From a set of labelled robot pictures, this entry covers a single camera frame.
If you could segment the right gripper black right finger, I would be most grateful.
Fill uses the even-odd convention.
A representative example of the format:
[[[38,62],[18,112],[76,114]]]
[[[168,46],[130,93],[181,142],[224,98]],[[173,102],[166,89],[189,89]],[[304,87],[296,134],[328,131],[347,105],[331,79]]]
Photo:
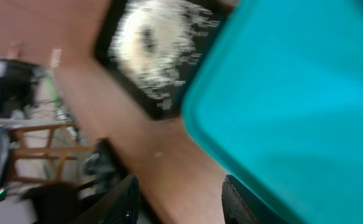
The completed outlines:
[[[225,224],[287,224],[233,175],[222,184]]]

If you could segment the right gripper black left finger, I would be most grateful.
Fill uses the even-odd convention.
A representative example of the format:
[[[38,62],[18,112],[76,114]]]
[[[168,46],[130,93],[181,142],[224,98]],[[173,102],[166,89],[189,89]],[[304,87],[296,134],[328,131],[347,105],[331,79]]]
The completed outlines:
[[[130,174],[72,224],[136,224],[139,216],[139,180]]]

